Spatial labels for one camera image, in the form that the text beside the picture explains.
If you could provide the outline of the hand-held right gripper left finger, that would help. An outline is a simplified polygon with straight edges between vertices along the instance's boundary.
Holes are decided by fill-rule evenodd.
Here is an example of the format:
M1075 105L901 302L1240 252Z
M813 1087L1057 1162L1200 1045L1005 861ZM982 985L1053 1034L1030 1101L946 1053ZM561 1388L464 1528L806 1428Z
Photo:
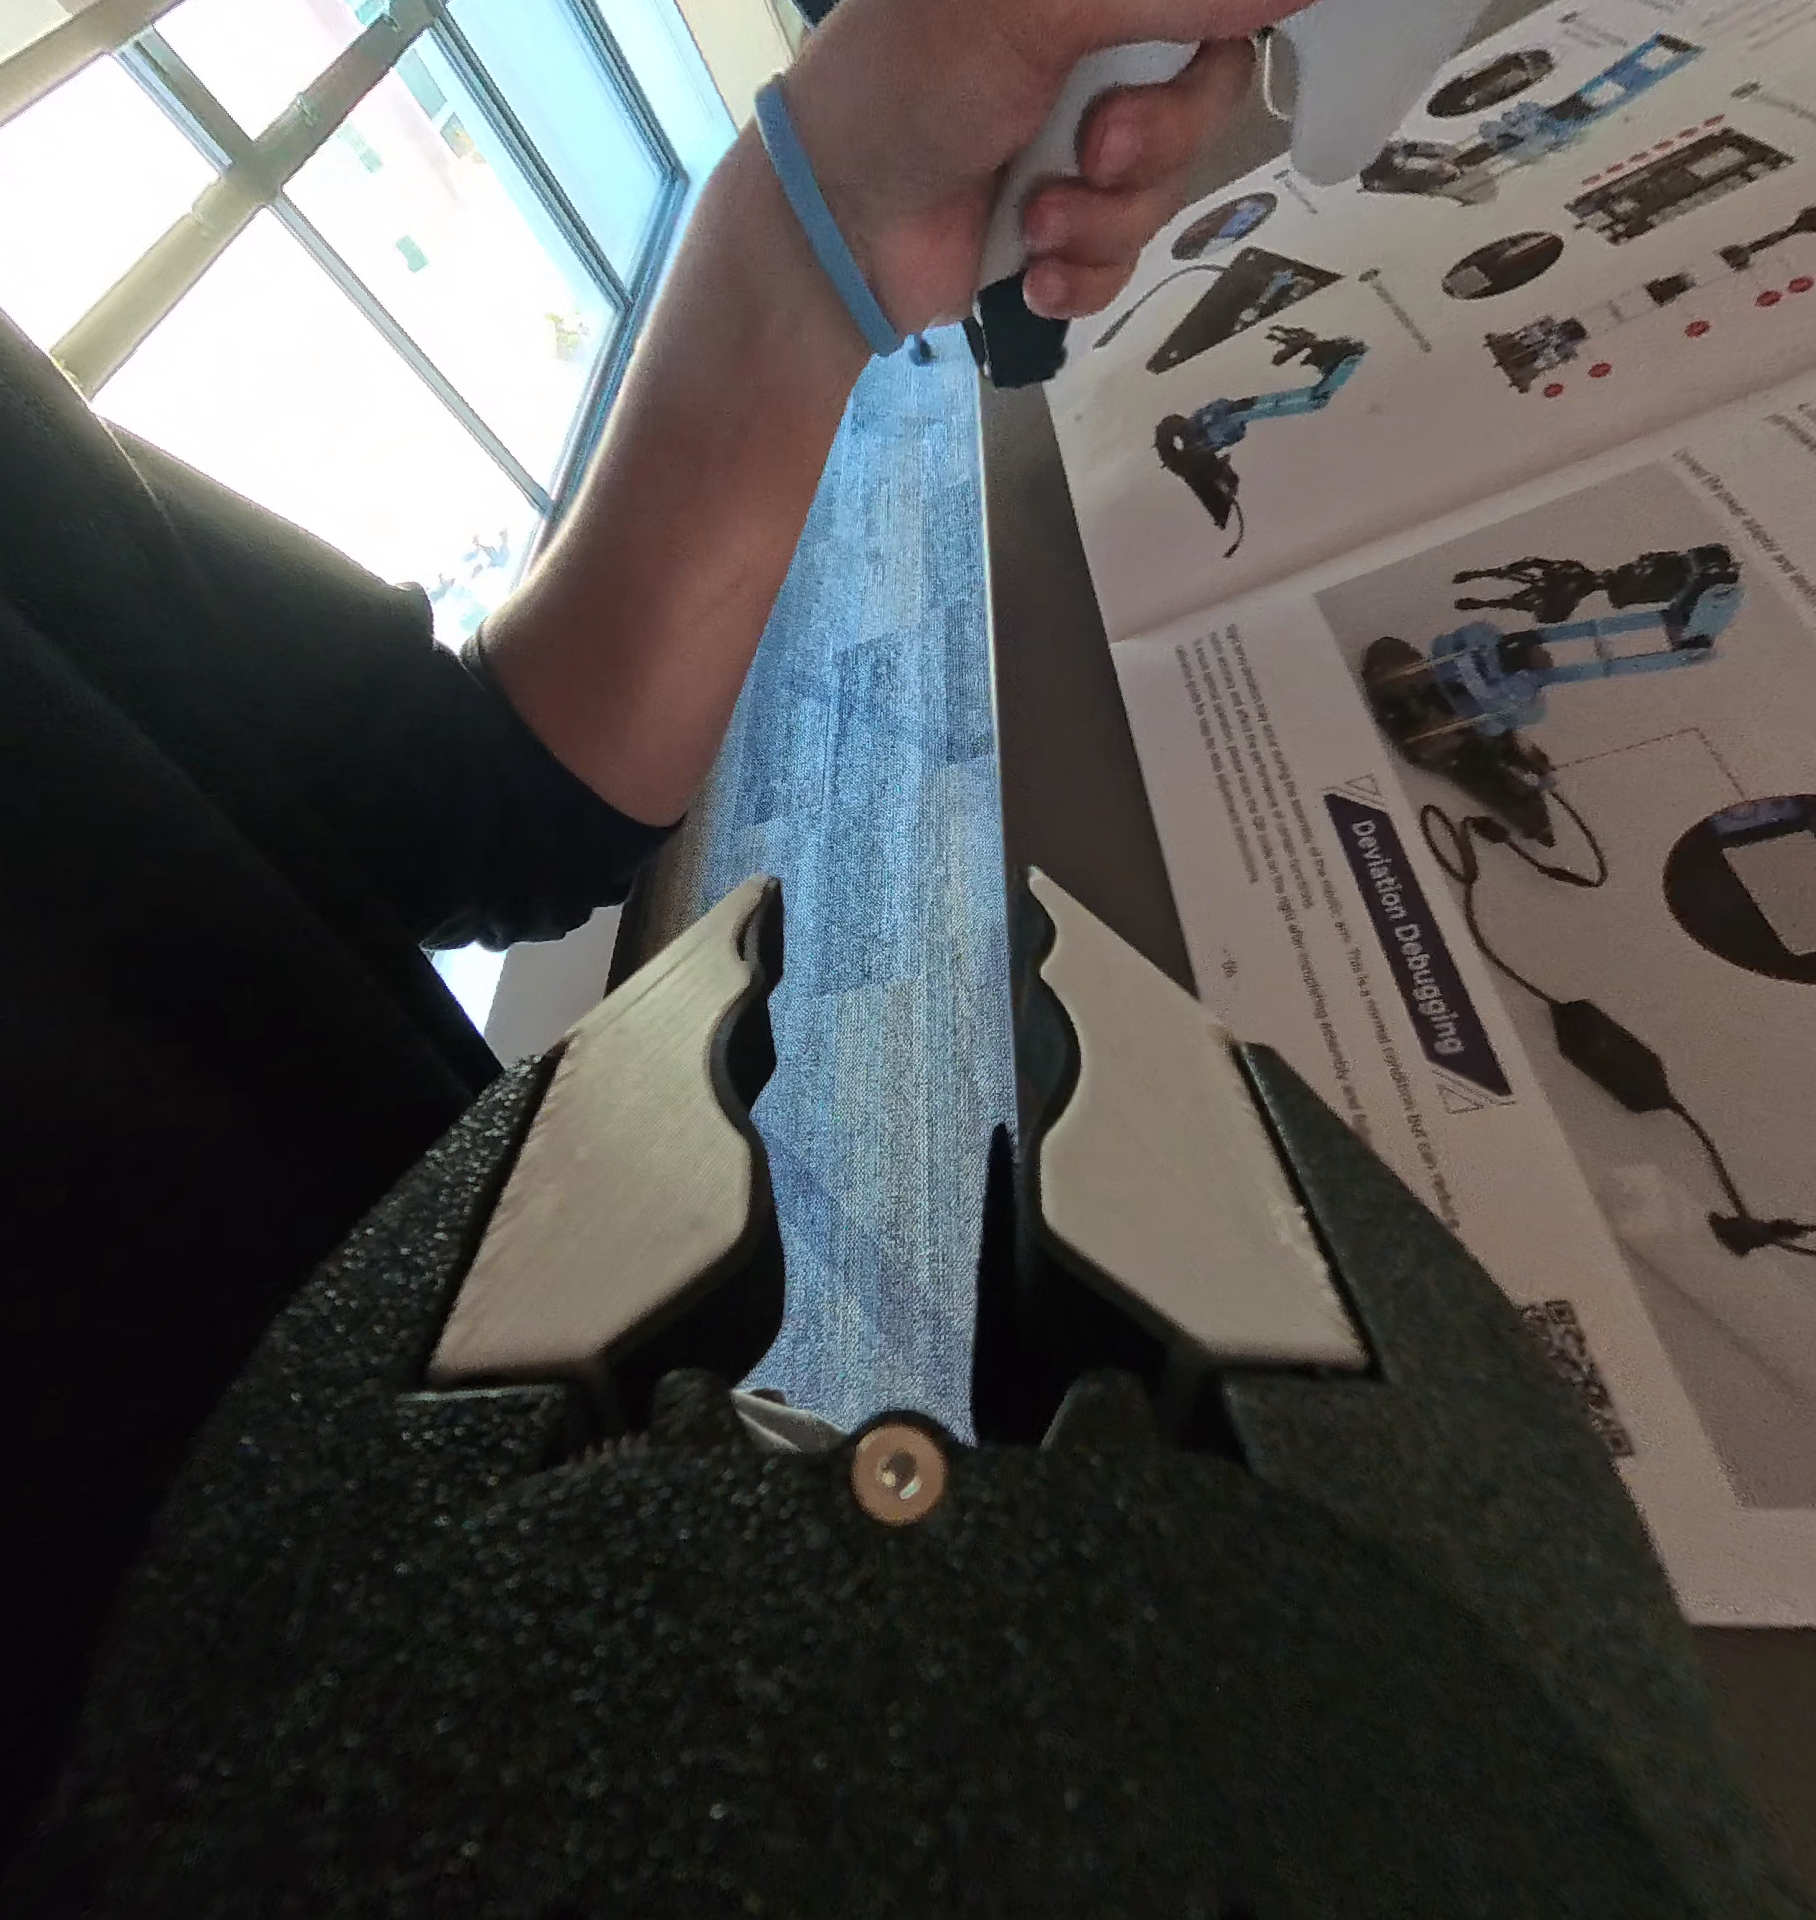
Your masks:
M776 976L782 887L753 873L561 1042L427 1388L576 1383L595 1428L640 1428L664 1377L732 1392L767 1359Z

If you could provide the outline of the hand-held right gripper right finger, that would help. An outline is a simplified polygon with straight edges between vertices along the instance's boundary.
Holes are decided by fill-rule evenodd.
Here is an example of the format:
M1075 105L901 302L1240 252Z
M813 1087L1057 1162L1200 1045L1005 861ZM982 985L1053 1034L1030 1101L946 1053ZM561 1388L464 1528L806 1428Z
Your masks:
M1037 871L1013 894L1018 1133L991 1140L975 1433L1127 1373L1203 1433L1240 1373L1364 1377L1371 1345L1235 1034Z

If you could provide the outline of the person's left forearm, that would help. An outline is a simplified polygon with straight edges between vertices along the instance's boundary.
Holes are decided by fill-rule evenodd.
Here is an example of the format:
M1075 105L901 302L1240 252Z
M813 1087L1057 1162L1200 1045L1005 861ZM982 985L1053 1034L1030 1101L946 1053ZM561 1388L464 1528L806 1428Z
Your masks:
M479 652L631 821L704 791L866 367L757 130L709 177L587 481Z

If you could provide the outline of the person's left hand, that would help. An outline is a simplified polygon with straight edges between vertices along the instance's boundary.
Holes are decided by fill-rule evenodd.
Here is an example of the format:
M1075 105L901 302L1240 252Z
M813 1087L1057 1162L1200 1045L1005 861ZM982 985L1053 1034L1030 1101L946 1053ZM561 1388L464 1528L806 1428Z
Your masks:
M1258 76L1287 0L854 0L789 68L789 109L822 201L896 329L954 327L982 282L1013 158L1037 135L1079 57L1195 40L1170 85L1109 92L1079 120L1079 177L1023 204L1023 296L1098 314Z

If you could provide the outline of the instruction manual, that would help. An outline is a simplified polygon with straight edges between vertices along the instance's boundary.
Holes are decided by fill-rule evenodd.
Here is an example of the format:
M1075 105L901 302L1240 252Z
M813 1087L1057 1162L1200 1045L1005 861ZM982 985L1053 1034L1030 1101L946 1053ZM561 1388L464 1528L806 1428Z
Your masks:
M1053 415L1200 997L1816 1626L1816 4L1535 4Z

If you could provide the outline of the blue wristband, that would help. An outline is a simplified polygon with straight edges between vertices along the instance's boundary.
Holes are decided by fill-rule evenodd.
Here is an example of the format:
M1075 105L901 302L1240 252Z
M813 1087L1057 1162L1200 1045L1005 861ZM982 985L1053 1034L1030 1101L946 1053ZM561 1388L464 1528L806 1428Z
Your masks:
M864 349L876 359L889 359L901 349L901 329L889 327L889 314L880 308L847 230L832 224L826 201L822 201L822 182L813 172L813 154L798 144L798 127L789 117L789 96L782 96L782 79L769 76L757 92L753 92L753 130L757 130L757 149L769 158L769 177L822 270L822 282L832 288L847 318L854 327Z

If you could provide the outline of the large glass window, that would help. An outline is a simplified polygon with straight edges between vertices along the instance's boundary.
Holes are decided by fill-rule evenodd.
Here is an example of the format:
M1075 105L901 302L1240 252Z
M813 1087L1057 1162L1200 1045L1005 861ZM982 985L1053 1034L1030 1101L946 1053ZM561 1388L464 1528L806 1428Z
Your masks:
M0 308L464 647L576 489L717 135L676 4L0 4Z

